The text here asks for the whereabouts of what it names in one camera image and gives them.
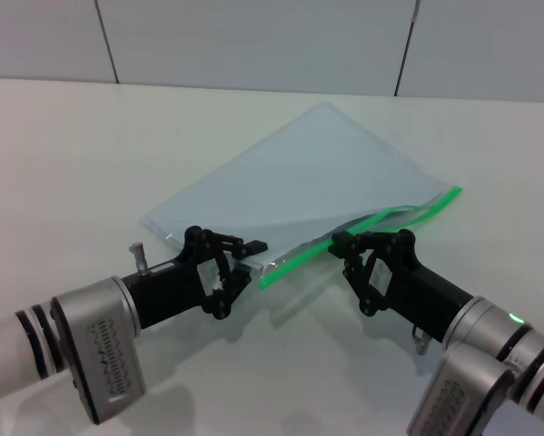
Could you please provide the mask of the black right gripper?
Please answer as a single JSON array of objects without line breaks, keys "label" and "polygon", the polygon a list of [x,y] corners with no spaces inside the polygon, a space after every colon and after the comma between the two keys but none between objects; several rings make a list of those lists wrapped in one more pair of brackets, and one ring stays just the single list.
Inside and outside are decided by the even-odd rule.
[{"label": "black right gripper", "polygon": [[[417,329],[441,342],[458,312],[473,299],[457,285],[425,267],[415,252],[416,237],[409,230],[396,233],[339,232],[328,252],[344,261],[342,275],[358,298],[363,314],[392,310]],[[371,251],[367,262],[361,255]],[[370,284],[383,261],[391,274],[384,292]]]}]

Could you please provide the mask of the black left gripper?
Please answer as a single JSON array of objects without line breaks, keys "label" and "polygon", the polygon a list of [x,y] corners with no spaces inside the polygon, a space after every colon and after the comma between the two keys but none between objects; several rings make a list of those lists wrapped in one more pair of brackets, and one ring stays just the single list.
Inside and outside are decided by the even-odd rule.
[{"label": "black left gripper", "polygon": [[[227,318],[252,277],[243,268],[231,270],[225,254],[247,258],[267,250],[267,243],[259,240],[245,242],[198,226],[187,229],[181,252],[171,261],[159,264],[157,272],[138,272],[122,279],[134,301],[140,327],[149,328],[195,307],[214,319]],[[219,283],[208,293],[198,266],[211,260],[218,267]]]}]

